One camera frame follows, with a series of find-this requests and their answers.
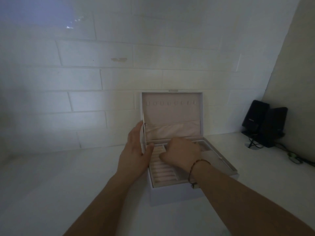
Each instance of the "open lid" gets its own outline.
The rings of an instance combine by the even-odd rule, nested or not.
[[[141,99],[147,141],[202,136],[201,92],[143,92]]]

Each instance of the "white desk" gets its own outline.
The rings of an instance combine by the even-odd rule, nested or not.
[[[276,148],[247,149],[246,136],[207,139],[238,169],[239,181],[315,229],[315,168]],[[17,158],[0,170],[0,235],[62,235],[115,172],[123,146]],[[205,197],[150,207],[146,176],[131,188],[118,235],[227,235]]]

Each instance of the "bracelet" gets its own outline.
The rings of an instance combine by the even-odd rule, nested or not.
[[[191,166],[191,168],[190,168],[190,172],[189,172],[189,176],[188,176],[188,182],[189,182],[189,183],[191,183],[191,182],[190,182],[190,176],[191,176],[192,169],[194,168],[195,164],[196,164],[197,162],[199,162],[199,161],[205,161],[205,162],[207,162],[207,163],[209,163],[209,164],[211,165],[211,163],[208,162],[208,161],[205,160],[205,159],[198,159],[198,160],[196,160],[196,161],[194,162],[194,164],[193,164],[193,165]],[[196,184],[197,184],[197,182],[191,183],[192,188],[194,188],[194,186],[195,186]]]

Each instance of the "hand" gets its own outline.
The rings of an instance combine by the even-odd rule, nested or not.
[[[200,146],[184,138],[172,138],[167,144],[167,151],[160,154],[160,159],[190,172],[194,162],[201,159]]]
[[[120,154],[116,175],[131,185],[148,168],[154,144],[147,146],[142,154],[140,145],[140,130],[143,121],[137,125],[128,134],[128,141]]]

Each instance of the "white jewelry box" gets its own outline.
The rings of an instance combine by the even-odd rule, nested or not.
[[[148,169],[151,206],[204,195],[199,187],[193,188],[188,182],[187,172],[168,166],[158,158],[172,137],[184,137],[198,142],[203,159],[232,178],[238,178],[235,167],[203,137],[202,92],[141,92],[140,114],[144,121],[141,134],[143,148],[150,143],[155,144]]]

